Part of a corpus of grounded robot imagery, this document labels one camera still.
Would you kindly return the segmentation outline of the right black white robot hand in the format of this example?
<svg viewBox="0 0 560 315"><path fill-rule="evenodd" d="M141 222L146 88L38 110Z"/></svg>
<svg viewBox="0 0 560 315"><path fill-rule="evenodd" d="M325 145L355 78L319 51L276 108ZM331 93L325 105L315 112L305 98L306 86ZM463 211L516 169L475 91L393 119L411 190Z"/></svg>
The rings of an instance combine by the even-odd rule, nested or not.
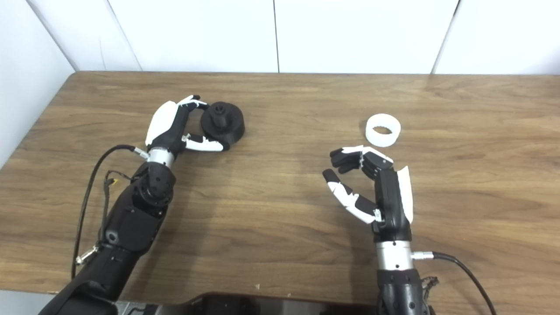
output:
<svg viewBox="0 0 560 315"><path fill-rule="evenodd" d="M405 201L408 188L400 183L406 179L405 169L396 171L392 159L363 145L336 149L329 153L329 158L340 174L360 170L373 181L374 201L344 184L334 170L322 172L328 188L344 209L371 225L374 241L412 241L412 205Z"/></svg>

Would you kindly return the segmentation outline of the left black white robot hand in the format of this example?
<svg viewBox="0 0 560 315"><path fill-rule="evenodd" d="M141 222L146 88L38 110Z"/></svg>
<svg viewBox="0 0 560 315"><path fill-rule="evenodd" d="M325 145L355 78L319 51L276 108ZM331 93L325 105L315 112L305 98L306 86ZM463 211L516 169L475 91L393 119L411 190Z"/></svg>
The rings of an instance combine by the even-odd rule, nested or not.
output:
<svg viewBox="0 0 560 315"><path fill-rule="evenodd" d="M190 113L196 109L207 110L209 107L198 95L190 95L180 102L167 101L162 104L152 116L148 128L145 141L148 151L164 150L175 159L185 150L228 151L230 145L227 142L198 134L185 134Z"/></svg>

